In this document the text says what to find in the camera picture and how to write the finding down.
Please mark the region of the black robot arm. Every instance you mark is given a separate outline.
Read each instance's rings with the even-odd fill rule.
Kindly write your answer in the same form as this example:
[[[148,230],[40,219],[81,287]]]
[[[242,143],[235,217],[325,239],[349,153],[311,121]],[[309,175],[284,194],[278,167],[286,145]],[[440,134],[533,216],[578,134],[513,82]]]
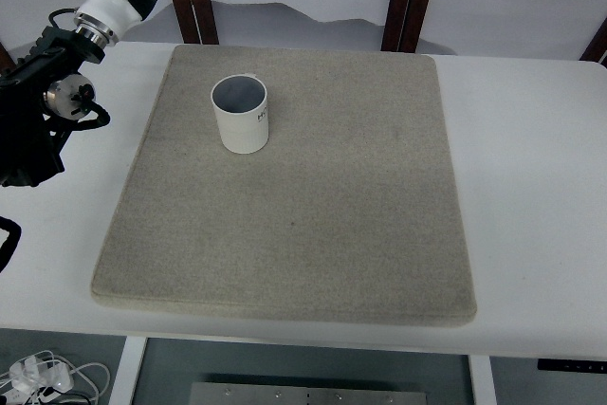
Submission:
[[[36,187],[63,172],[70,135],[110,122],[80,67],[100,63],[115,34],[84,13],[76,15],[75,29],[59,28],[54,18],[65,12],[52,12],[28,54],[1,73],[3,187]]]

